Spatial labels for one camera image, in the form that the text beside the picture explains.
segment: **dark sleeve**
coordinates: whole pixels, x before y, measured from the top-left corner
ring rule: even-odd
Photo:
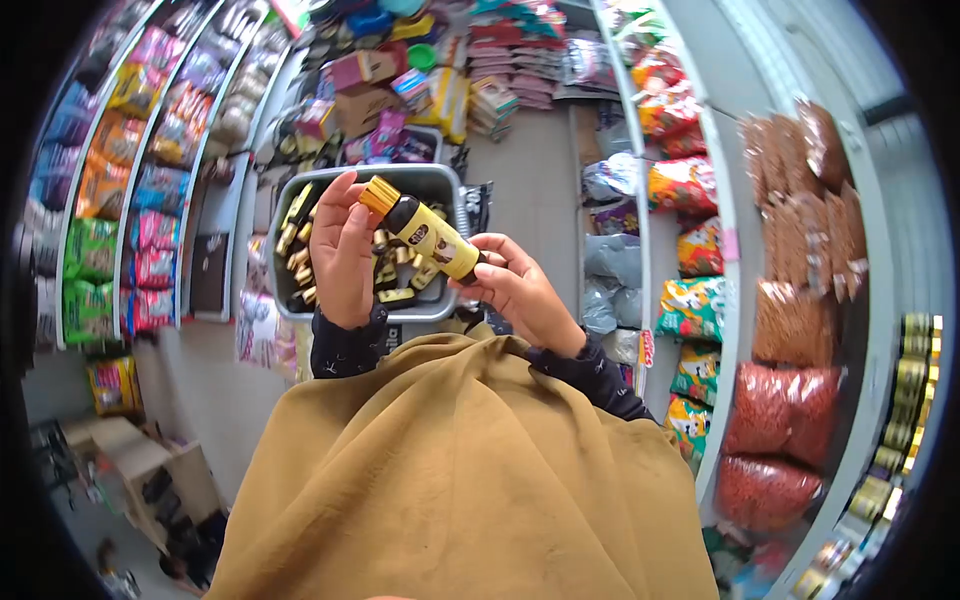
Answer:
[[[313,314],[310,369],[317,379],[341,379],[372,371],[380,360],[380,339],[387,328],[387,309],[373,304],[370,322],[343,329],[326,319],[320,308]]]
[[[588,335],[587,344],[576,358],[563,358],[550,350],[530,348],[527,359],[537,371],[576,388],[593,406],[615,417],[657,421],[643,399],[624,383],[620,368],[607,358],[599,339]]]

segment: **box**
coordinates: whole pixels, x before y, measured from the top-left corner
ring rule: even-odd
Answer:
[[[330,77],[335,91],[343,91],[364,83],[376,84],[394,75],[394,57],[386,52],[358,50],[330,64]]]
[[[413,112],[422,112],[433,105],[430,96],[430,83],[417,69],[410,69],[390,83],[390,87],[403,98],[407,107]]]
[[[360,84],[337,92],[337,125],[347,139],[372,132],[384,108],[402,110],[403,101],[392,90]]]

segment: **cardboard box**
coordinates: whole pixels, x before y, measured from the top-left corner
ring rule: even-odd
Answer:
[[[394,57],[386,52],[358,50],[330,64],[333,88],[344,91],[355,85],[376,84],[396,75]]]
[[[360,84],[337,92],[337,125],[347,139],[372,132],[385,108],[403,110],[403,100],[392,90]]]

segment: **gold bottle cap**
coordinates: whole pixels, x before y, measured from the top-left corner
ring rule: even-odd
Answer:
[[[400,192],[379,175],[374,175],[373,179],[367,183],[363,193],[360,194],[360,204],[365,205],[381,217],[390,212],[390,209],[399,199]]]

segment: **mustard yellow hijab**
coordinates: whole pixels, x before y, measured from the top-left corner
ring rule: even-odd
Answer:
[[[206,597],[716,598],[673,435],[524,350],[436,334],[291,389]]]

